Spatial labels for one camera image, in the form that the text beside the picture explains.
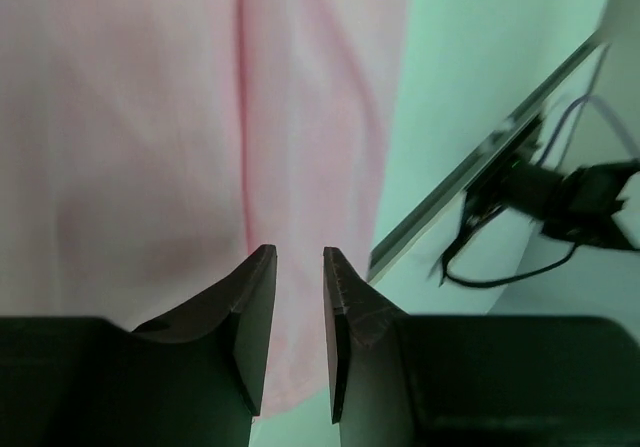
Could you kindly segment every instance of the white wall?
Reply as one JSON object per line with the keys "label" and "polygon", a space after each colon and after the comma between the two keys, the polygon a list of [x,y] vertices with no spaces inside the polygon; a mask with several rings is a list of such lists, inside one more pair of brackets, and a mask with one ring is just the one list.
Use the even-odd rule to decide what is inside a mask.
{"label": "white wall", "polygon": [[[610,50],[594,92],[606,99],[640,143],[640,0],[611,0],[604,19]],[[624,160],[626,150],[593,107],[586,107],[563,168]]]}
{"label": "white wall", "polygon": [[607,0],[412,0],[375,242],[596,28]]}
{"label": "white wall", "polygon": [[[611,40],[594,93],[605,98],[640,142],[640,0],[611,0],[605,32]],[[602,118],[585,108],[563,163],[618,161],[628,154]],[[562,257],[567,245],[533,237],[520,272]],[[509,286],[494,313],[593,314],[618,320],[640,338],[640,255],[580,249],[567,265]]]}
{"label": "white wall", "polygon": [[[534,237],[520,272],[552,263],[567,245]],[[621,322],[640,339],[640,257],[583,248],[567,265],[509,286],[491,313],[598,315]]]}

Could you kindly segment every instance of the pink shirt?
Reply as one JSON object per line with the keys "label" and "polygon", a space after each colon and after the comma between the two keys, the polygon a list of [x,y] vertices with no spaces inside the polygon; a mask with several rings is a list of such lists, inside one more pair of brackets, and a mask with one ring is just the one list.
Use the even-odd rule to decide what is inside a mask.
{"label": "pink shirt", "polygon": [[406,0],[0,0],[0,313],[126,328],[262,243],[263,414],[327,382],[322,249],[365,274]]}

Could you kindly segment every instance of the pale green wall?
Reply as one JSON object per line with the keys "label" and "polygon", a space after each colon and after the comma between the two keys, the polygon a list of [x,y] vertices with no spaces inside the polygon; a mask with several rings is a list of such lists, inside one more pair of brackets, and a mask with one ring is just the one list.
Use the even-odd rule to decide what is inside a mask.
{"label": "pale green wall", "polygon": [[551,0],[547,45],[540,59],[533,87],[555,69],[562,59],[586,40],[600,23],[608,0]]}
{"label": "pale green wall", "polygon": [[531,91],[550,0],[412,0],[380,241]]}

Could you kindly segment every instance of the metal rail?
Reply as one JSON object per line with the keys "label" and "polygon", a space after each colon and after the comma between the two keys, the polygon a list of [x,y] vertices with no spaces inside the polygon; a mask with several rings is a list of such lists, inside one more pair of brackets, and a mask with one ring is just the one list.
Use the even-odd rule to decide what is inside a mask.
{"label": "metal rail", "polygon": [[507,149],[516,149],[526,140],[522,135],[542,110],[544,101],[599,46],[597,32],[571,54],[509,115],[513,128],[505,132],[487,151],[475,149],[449,174],[371,253],[369,280],[375,279],[401,255],[404,248],[456,195],[465,191]]}

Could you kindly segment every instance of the black cable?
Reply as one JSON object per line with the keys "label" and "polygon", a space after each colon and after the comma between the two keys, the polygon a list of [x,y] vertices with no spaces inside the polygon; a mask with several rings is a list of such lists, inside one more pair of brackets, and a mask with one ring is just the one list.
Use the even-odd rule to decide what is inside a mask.
{"label": "black cable", "polygon": [[562,259],[560,259],[557,262],[554,262],[551,265],[547,265],[546,267],[543,267],[541,269],[534,270],[532,272],[527,272],[526,274],[514,275],[512,277],[505,277],[502,279],[487,280],[487,281],[467,280],[449,272],[449,263],[455,258],[455,254],[457,254],[457,252],[453,256],[447,256],[445,252],[445,254],[442,256],[442,276],[443,276],[443,280],[449,279],[452,282],[455,282],[456,284],[461,285],[463,287],[469,287],[472,289],[492,289],[494,287],[500,287],[502,285],[510,284],[512,282],[518,282],[520,280],[528,279],[530,277],[535,277],[536,275],[544,274],[545,272],[549,272],[553,269],[557,269],[558,267],[561,267],[567,262],[569,262],[573,258],[574,254],[576,253],[579,247],[580,247],[579,244],[574,244],[571,247],[571,250],[569,251],[569,253],[567,253],[567,255],[565,255]]}

